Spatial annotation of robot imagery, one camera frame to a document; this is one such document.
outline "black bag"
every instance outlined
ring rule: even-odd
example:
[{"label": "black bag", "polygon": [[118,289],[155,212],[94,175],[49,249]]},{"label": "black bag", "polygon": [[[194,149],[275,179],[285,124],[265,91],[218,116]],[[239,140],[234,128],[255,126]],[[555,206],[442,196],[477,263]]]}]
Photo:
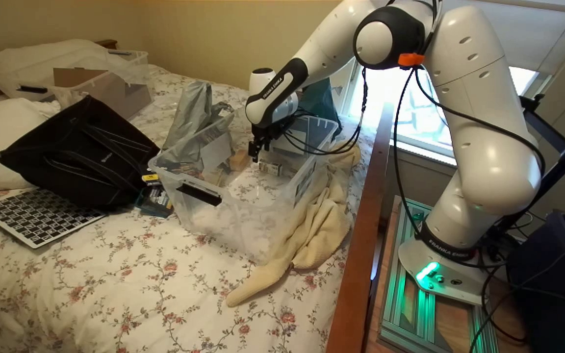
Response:
[{"label": "black bag", "polygon": [[141,175],[157,151],[130,122],[86,96],[0,151],[0,163],[75,204],[122,208],[141,194]]}]

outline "crumpled fabric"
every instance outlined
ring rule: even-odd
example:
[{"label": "crumpled fabric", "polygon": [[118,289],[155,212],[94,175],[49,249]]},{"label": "crumpled fabric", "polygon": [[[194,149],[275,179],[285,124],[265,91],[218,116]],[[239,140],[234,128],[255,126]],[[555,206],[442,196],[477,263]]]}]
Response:
[{"label": "crumpled fabric", "polygon": [[361,161],[359,145],[328,157],[328,173],[318,173],[310,194],[291,216],[287,238],[273,247],[269,261],[226,296],[228,306],[241,306],[257,294],[273,289],[289,271],[318,269],[343,243],[351,230],[345,216],[349,175]]}]

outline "floral bedspread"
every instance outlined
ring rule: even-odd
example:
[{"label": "floral bedspread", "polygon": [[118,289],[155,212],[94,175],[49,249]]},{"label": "floral bedspread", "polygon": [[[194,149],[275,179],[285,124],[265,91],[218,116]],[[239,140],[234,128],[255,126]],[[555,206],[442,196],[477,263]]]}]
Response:
[{"label": "floral bedspread", "polygon": [[[134,124],[163,143],[183,89],[194,79],[149,65],[155,98]],[[241,108],[245,92],[214,85],[214,102]],[[351,175],[357,210],[369,161]],[[132,210],[32,251],[0,230],[0,351],[292,351],[328,342],[345,247],[312,273],[226,306],[253,265],[177,218]]]}]

